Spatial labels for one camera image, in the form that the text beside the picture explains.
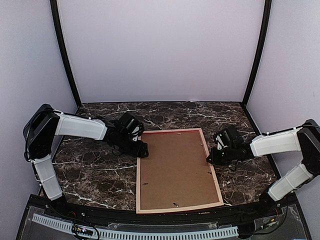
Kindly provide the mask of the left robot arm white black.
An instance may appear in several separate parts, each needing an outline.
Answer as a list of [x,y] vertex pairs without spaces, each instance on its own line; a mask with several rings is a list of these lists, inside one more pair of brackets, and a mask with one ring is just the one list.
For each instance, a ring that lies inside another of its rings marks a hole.
[[65,113],[43,104],[23,129],[24,159],[32,164],[35,177],[51,203],[51,210],[60,218],[67,218],[70,206],[61,197],[52,160],[52,145],[57,136],[88,138],[116,147],[122,155],[136,158],[149,156],[147,143],[139,138],[145,128],[128,112],[119,119],[106,120]]

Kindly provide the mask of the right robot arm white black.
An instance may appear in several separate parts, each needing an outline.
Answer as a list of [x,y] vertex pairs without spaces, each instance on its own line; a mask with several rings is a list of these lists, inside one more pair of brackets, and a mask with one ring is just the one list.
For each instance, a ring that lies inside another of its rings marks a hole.
[[229,126],[214,135],[215,147],[211,148],[206,161],[212,165],[227,165],[266,155],[300,152],[301,162],[276,180],[259,197],[255,213],[266,217],[275,203],[287,194],[298,190],[320,174],[320,127],[312,119],[304,124],[267,132],[245,140],[238,130]]

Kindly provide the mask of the small circuit board with led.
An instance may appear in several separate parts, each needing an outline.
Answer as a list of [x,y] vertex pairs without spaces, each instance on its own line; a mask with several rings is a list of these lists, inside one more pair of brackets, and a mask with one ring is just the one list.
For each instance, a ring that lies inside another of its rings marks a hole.
[[91,236],[93,234],[92,230],[85,228],[83,226],[75,225],[75,224],[72,225],[71,232],[77,235],[86,235],[86,236]]

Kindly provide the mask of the black front mounting rail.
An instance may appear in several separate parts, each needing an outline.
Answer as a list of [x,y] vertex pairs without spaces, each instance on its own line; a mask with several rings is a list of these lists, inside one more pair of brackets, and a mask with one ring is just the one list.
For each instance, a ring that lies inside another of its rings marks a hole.
[[49,202],[38,195],[30,195],[24,208],[23,218],[32,210],[51,217],[70,220],[77,224],[89,226],[108,226],[111,223],[142,224],[142,225],[174,225],[174,224],[202,224],[217,222],[219,225],[246,225],[254,221],[275,217],[279,223],[300,222],[300,210],[297,198],[291,194],[280,201],[280,205],[269,210],[266,215],[256,213],[258,202],[193,210],[178,213],[146,213],[137,214],[133,210],[117,210],[92,207],[60,201]]

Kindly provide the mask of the black left corner post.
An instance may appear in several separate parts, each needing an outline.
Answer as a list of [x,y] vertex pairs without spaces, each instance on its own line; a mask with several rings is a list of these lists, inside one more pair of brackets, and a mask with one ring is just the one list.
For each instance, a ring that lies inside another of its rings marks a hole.
[[65,74],[67,77],[68,85],[70,87],[74,102],[76,106],[79,108],[82,105],[82,101],[79,95],[78,88],[76,86],[76,81],[72,72],[69,56],[67,53],[66,43],[64,39],[64,34],[62,30],[62,24],[61,24],[59,9],[58,9],[58,1],[50,0],[49,3],[50,3],[55,35],[56,35],[62,63],[64,66]]

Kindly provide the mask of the black corner post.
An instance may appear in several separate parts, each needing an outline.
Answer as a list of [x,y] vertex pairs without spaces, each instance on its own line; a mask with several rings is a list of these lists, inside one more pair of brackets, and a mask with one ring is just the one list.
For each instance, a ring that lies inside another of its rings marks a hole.
[[55,35],[56,35],[62,63],[64,66],[65,74],[67,77],[68,85],[70,87],[74,102],[76,106],[79,108],[82,105],[82,101],[79,95],[78,88],[76,86],[76,81],[72,72],[69,56],[67,53],[66,43],[64,39],[64,34],[62,30],[62,24],[61,24],[59,9],[58,9],[58,1],[50,0],[49,3],[50,3]]
[[260,62],[261,62],[261,58],[262,58],[262,54],[265,46],[267,31],[268,31],[271,8],[272,8],[272,0],[265,0],[256,51],[255,51],[248,83],[246,86],[246,90],[242,99],[242,104],[245,107],[248,105],[248,102],[254,87],[254,83],[257,77],[258,69],[260,66]]

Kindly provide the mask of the black right corner post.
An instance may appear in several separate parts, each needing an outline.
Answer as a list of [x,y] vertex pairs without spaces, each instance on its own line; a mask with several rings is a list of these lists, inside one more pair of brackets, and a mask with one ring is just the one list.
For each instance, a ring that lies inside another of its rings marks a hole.
[[271,8],[272,8],[272,0],[265,0],[256,51],[255,51],[248,83],[246,86],[246,90],[242,99],[242,104],[245,107],[248,105],[248,102],[254,87],[254,83],[257,77],[258,69],[260,66],[260,62],[261,62],[261,58],[262,58],[262,54],[265,46],[267,31],[268,31]]

